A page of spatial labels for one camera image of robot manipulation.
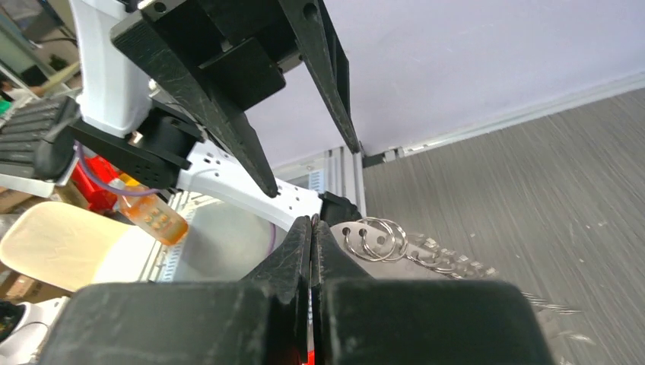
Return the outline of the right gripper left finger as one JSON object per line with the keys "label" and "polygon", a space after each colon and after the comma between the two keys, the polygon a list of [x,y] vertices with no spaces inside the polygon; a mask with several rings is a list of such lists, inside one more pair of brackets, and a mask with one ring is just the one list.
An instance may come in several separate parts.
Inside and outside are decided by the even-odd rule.
{"label": "right gripper left finger", "polygon": [[93,284],[65,305],[42,364],[295,364],[307,349],[312,224],[238,281]]}

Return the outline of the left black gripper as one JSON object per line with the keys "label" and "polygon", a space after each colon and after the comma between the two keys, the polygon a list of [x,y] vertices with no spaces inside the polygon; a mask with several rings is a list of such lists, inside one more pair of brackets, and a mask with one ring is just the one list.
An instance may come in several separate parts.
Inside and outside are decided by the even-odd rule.
{"label": "left black gripper", "polygon": [[278,186],[244,111],[286,85],[301,57],[345,145],[351,120],[348,58],[323,1],[142,1],[112,44],[225,145],[268,197]]}

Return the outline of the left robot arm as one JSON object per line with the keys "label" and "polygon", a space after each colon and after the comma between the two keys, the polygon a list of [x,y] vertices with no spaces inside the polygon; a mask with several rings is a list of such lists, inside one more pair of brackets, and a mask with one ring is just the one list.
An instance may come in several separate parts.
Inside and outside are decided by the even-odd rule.
{"label": "left robot arm", "polygon": [[73,1],[84,88],[76,140],[149,189],[230,202],[284,230],[361,215],[276,179],[246,111],[305,65],[346,147],[349,63],[322,1]]}

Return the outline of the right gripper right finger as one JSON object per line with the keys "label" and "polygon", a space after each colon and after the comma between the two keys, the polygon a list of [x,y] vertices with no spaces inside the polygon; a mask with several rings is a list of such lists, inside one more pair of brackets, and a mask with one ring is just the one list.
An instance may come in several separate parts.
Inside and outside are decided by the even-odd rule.
{"label": "right gripper right finger", "polygon": [[552,364],[537,318],[502,281],[371,277],[317,221],[311,246],[317,364]]}

